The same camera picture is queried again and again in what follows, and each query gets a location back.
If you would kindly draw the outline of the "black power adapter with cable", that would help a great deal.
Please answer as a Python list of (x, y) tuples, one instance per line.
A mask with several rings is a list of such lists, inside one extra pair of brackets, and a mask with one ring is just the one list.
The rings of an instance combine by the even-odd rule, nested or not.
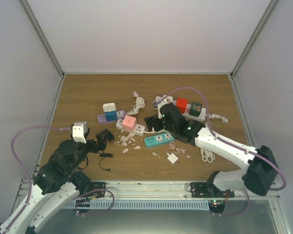
[(112, 168), (103, 168), (101, 164), (104, 159), (113, 158), (114, 155), (112, 153), (105, 153), (104, 151), (102, 151), (101, 153), (99, 153), (99, 156), (101, 157), (101, 160), (99, 161), (98, 166), (104, 171), (112, 171)]

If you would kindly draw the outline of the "white square charger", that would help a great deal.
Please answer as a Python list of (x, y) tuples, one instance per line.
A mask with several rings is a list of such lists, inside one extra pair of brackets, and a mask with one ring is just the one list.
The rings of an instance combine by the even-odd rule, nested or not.
[(116, 104), (113, 102), (105, 103), (102, 105), (102, 108), (105, 113), (113, 112), (113, 111), (116, 111)]

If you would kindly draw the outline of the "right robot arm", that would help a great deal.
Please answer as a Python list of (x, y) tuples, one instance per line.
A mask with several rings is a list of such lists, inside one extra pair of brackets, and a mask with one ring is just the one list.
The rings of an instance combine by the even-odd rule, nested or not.
[(204, 123), (187, 120), (172, 103), (163, 104), (158, 114), (144, 119), (148, 130), (165, 130), (176, 140), (204, 148), (239, 167), (230, 172), (215, 171), (207, 180), (206, 192), (218, 197), (228, 189), (248, 189), (265, 196), (278, 174), (272, 150), (262, 145), (247, 146), (213, 132)]

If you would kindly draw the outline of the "pink cube adapter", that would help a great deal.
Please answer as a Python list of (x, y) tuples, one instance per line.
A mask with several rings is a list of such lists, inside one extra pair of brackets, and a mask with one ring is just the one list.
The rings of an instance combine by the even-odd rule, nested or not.
[(124, 131), (133, 132), (137, 124), (137, 119), (133, 116), (126, 115), (122, 122)]

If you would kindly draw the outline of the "long white power strip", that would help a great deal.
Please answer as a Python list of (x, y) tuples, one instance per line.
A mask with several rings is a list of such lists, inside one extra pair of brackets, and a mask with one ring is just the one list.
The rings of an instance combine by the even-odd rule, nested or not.
[(177, 98), (173, 97), (173, 101), (171, 103), (163, 105), (160, 108), (160, 112), (162, 114), (163, 119), (171, 118), (171, 119), (179, 120), (181, 117), (183, 117), (186, 119), (192, 119), (192, 120), (196, 120), (196, 121), (200, 121), (200, 122), (205, 120), (206, 108), (202, 107), (202, 111), (201, 111), (201, 114), (199, 115), (199, 117), (191, 116), (191, 115), (189, 115), (189, 110), (190, 110), (191, 104), (193, 102), (190, 102), (188, 100), (187, 109), (186, 109), (185, 113), (182, 114), (181, 111), (176, 107), (176, 101), (178, 98), (179, 97), (177, 97)]

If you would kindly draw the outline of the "blue cube adapter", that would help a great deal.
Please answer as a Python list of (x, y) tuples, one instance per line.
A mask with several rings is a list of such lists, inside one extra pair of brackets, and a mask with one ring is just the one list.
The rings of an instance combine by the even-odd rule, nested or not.
[(105, 118), (106, 118), (106, 121), (117, 120), (117, 112), (116, 111), (105, 112)]

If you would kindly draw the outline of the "dark green cube adapter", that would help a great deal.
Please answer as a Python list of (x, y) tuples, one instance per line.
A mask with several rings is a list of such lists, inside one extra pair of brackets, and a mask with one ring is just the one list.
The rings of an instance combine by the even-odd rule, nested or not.
[(199, 117), (201, 114), (203, 105), (199, 102), (193, 102), (191, 104), (190, 110), (189, 110), (189, 115), (194, 116), (194, 117)]

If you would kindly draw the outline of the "red cube adapter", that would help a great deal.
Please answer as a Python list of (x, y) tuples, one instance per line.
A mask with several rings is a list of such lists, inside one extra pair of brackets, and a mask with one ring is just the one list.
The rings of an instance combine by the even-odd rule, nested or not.
[(182, 114), (185, 113), (188, 105), (188, 100), (185, 98), (178, 98), (176, 101), (176, 107), (181, 111)]

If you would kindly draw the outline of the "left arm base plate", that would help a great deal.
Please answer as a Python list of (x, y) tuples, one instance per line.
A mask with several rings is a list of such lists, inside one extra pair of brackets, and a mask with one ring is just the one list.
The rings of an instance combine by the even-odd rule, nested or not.
[(86, 185), (82, 190), (77, 199), (96, 199), (105, 196), (103, 189), (106, 188), (105, 182), (91, 182)]

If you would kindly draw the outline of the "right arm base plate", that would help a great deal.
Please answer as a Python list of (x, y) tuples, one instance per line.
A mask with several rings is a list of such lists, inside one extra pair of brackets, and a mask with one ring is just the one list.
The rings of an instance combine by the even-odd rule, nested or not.
[(191, 195), (193, 198), (234, 198), (234, 191), (230, 189), (221, 191), (213, 184), (207, 182), (191, 182), (189, 184)]

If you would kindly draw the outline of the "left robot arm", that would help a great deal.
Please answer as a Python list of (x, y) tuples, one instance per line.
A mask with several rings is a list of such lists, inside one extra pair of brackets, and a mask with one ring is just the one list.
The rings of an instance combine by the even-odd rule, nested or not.
[(63, 141), (33, 178), (28, 194), (12, 215), (0, 223), (0, 234), (37, 234), (43, 226), (69, 201), (78, 203), (102, 198), (105, 183), (94, 186), (80, 164), (88, 161), (89, 153), (104, 151), (115, 138), (104, 129), (96, 140), (87, 140), (89, 130), (78, 139), (75, 134)]

